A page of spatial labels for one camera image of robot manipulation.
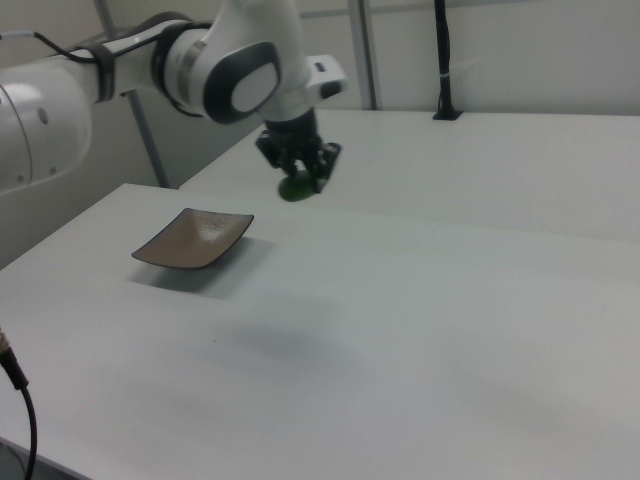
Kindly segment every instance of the table surface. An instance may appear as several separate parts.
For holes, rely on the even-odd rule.
[[[640,117],[318,110],[343,146],[324,194],[338,210],[640,241]],[[279,201],[282,174],[247,136],[181,190]]]
[[[640,243],[240,191],[123,186],[0,271],[43,456],[96,480],[638,478]],[[131,258],[187,207],[256,219],[209,269]]]

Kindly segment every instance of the brown tray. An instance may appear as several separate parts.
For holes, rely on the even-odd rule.
[[[131,256],[162,267],[204,268],[229,250],[244,235],[252,221],[253,215],[185,208]]]

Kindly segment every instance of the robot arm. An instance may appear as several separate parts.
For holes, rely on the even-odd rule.
[[[331,56],[304,55],[294,0],[227,0],[212,26],[161,14],[65,55],[0,71],[0,192],[79,164],[90,104],[143,88],[220,124],[258,113],[267,129],[257,145],[274,168],[294,176],[304,164],[318,193],[331,175],[340,147],[322,142],[313,108],[346,78]]]

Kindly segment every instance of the green object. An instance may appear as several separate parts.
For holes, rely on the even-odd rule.
[[[301,171],[295,177],[284,178],[278,186],[280,198],[287,202],[299,202],[316,194],[309,172]]]

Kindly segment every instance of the white wall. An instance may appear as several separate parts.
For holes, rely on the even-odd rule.
[[[109,0],[118,30],[164,11],[178,11],[195,20],[213,19],[222,0]],[[298,0],[309,55],[334,55],[350,77],[349,90],[324,102],[322,108],[361,108],[357,69],[346,0]],[[166,99],[141,92],[143,108],[171,186],[179,186],[260,125],[257,117],[234,125],[216,125],[173,110]],[[256,150],[256,163],[265,162]]]
[[[436,107],[432,5],[432,0],[372,0],[385,109]],[[640,1],[450,0],[447,5],[456,107],[640,115]]]
[[[0,31],[17,28],[38,30],[62,45],[102,32],[92,0],[2,2]],[[50,53],[35,40],[0,41],[0,68]],[[155,184],[128,102],[117,99],[96,105],[93,118],[91,149],[78,169],[0,196],[0,268],[122,183]]]

